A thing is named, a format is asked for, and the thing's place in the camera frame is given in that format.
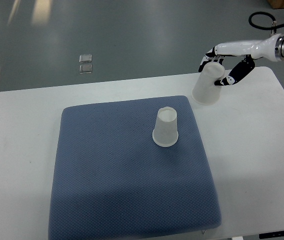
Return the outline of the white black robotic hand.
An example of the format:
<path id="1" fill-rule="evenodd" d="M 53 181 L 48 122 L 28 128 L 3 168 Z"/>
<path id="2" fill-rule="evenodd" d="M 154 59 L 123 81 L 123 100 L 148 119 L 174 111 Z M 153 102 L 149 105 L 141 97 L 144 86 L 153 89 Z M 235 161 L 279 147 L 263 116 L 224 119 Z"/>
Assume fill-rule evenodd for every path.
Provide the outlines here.
<path id="1" fill-rule="evenodd" d="M 254 68 L 255 60 L 265 58 L 271 62 L 284 60 L 284 34 L 275 34 L 265 40 L 244 40 L 220 43 L 209 50 L 199 65 L 202 72 L 208 63 L 222 64 L 226 57 L 244 57 L 216 86 L 231 86 L 244 79 Z"/>

